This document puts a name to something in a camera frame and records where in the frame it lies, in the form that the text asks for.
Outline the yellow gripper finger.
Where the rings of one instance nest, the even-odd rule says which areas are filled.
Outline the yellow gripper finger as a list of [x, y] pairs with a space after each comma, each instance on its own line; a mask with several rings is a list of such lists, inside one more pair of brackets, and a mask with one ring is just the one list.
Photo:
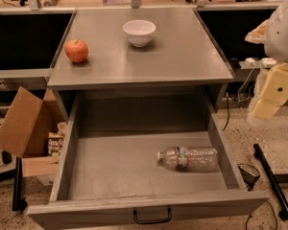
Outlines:
[[245, 36], [245, 40], [249, 43], [253, 44], [264, 44], [265, 43], [265, 32], [268, 25], [268, 21], [263, 21], [260, 25], [258, 25], [251, 32], [248, 32]]
[[267, 73], [267, 79], [252, 110], [252, 117], [268, 121], [288, 101], [288, 63], [274, 66]]

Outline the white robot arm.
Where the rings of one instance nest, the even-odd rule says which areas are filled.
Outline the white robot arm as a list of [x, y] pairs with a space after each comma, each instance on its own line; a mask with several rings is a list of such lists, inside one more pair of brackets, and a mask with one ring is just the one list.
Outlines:
[[270, 70], [260, 70], [249, 104], [247, 122], [260, 126], [288, 101], [288, 0], [284, 0], [269, 19], [249, 32], [245, 40], [263, 44], [265, 55], [276, 61]]

